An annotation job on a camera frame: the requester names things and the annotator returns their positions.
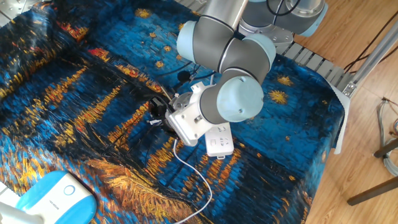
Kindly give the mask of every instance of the starry night tablecloth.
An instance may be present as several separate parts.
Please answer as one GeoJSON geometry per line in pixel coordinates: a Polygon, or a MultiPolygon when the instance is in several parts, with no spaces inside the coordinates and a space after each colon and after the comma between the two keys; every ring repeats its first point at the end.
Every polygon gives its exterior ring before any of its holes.
{"type": "MultiPolygon", "coordinates": [[[[173,1],[56,0],[1,28],[0,181],[22,195],[68,170],[97,198],[93,223],[173,223],[202,207],[205,184],[147,123],[157,83],[177,89],[177,74],[162,74],[187,63],[177,35],[197,19],[173,1]]],[[[321,76],[280,55],[262,87],[261,113],[231,125],[232,156],[208,157],[203,139],[178,145],[214,195],[187,223],[305,222],[344,109],[321,76]]]]}

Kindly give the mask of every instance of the wooden floor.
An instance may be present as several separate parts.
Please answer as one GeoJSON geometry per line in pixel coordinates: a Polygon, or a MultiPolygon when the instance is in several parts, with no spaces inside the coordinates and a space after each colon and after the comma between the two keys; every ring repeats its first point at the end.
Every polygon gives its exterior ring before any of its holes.
{"type": "MultiPolygon", "coordinates": [[[[341,67],[354,60],[398,11],[398,0],[326,1],[329,12],[321,27],[311,38],[295,40],[341,67]]],[[[373,157],[380,144],[376,106],[383,96],[398,102],[398,52],[375,68],[352,99],[342,153],[328,158],[307,223],[398,223],[398,189],[357,206],[346,203],[393,178],[382,159],[373,157]]],[[[388,130],[398,113],[387,106],[384,117],[387,138],[391,138],[388,130]]]]}

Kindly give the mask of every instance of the metal table leg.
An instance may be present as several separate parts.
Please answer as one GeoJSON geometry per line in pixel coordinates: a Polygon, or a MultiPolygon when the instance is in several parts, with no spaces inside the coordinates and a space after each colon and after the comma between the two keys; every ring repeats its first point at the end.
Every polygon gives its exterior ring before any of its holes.
{"type": "Polygon", "coordinates": [[[380,157],[386,155],[388,152],[394,150],[395,148],[398,148],[398,139],[395,139],[392,142],[390,142],[389,144],[387,144],[386,146],[382,147],[377,152],[375,152],[373,155],[376,158],[380,158],[380,157]]]}
{"type": "Polygon", "coordinates": [[[357,205],[361,202],[369,200],[370,198],[374,198],[380,194],[384,194],[396,188],[398,188],[398,177],[395,177],[365,192],[362,192],[354,197],[351,197],[350,199],[348,199],[347,203],[351,206],[357,205]]]}

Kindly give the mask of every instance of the white power strip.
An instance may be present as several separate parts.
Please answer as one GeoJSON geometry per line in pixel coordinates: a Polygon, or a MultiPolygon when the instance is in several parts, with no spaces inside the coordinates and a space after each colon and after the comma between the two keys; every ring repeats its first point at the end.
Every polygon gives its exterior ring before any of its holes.
{"type": "Polygon", "coordinates": [[[205,133],[206,150],[209,156],[225,159],[234,152],[231,126],[229,123],[219,124],[205,133]]]}

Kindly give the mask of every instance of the light blue object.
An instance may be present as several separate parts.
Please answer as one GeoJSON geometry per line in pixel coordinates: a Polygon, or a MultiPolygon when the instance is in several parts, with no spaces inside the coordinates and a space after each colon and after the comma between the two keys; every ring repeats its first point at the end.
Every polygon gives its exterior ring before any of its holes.
{"type": "Polygon", "coordinates": [[[46,174],[19,199],[16,208],[24,212],[31,209],[66,174],[67,172],[64,171],[53,171],[51,173],[46,174]]]}
{"type": "Polygon", "coordinates": [[[95,214],[97,203],[94,196],[90,195],[76,203],[72,208],[69,208],[55,224],[64,223],[89,223],[93,216],[88,214],[95,214]]]}
{"type": "Polygon", "coordinates": [[[229,122],[241,122],[260,113],[264,92],[257,80],[239,76],[228,80],[217,96],[217,109],[229,122]]]}
{"type": "Polygon", "coordinates": [[[193,63],[195,58],[193,56],[193,31],[195,30],[195,21],[188,21],[184,24],[184,27],[180,30],[180,34],[177,39],[177,51],[185,59],[190,60],[193,63]]]}
{"type": "MultiPolygon", "coordinates": [[[[67,174],[68,172],[65,171],[53,171],[46,174],[19,199],[16,208],[24,212],[30,210],[67,174]]],[[[64,188],[63,193],[72,195],[75,190],[75,186],[68,185],[64,188]]],[[[94,196],[89,195],[70,207],[55,223],[89,223],[96,213],[96,208],[97,204],[94,196]]]]}
{"type": "Polygon", "coordinates": [[[318,29],[319,25],[321,24],[323,18],[325,18],[328,8],[329,8],[328,4],[325,3],[325,6],[323,7],[321,14],[318,16],[316,21],[306,31],[302,32],[299,35],[302,35],[304,37],[310,37],[313,33],[315,33],[315,31],[318,29]]]}
{"type": "Polygon", "coordinates": [[[262,34],[251,34],[246,36],[243,41],[251,40],[261,46],[261,48],[265,51],[268,56],[269,62],[269,70],[271,70],[272,63],[275,60],[276,56],[276,48],[272,40],[270,38],[262,35],[262,34]]]}

